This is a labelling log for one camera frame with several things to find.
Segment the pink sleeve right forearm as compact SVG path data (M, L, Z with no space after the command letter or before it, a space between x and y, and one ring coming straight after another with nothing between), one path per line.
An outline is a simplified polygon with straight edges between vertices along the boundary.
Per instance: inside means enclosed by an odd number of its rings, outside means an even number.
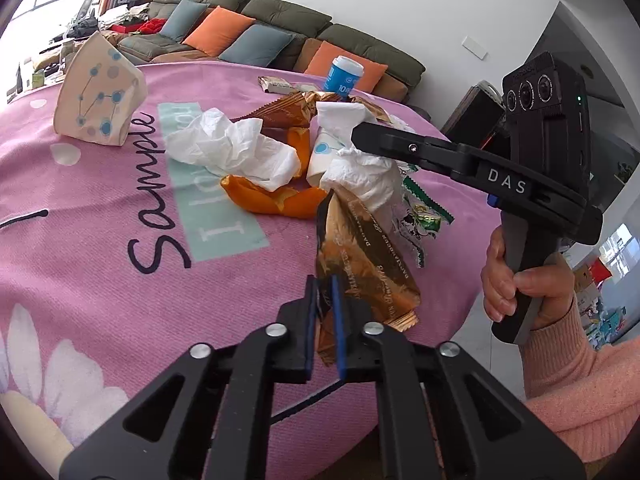
M639 417L638 339L593 349L571 308L520 353L527 407L583 462L613 455Z

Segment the right hand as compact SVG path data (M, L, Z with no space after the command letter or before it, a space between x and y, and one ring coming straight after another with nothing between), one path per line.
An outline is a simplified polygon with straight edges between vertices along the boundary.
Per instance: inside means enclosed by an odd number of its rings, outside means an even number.
M484 310L492 322L514 315L516 294L542 300L533 329L547 327L564 318L574 302L575 277L560 254L539 268L514 273L504 260L506 243L500 226L491 233L486 263L480 274L484 294Z

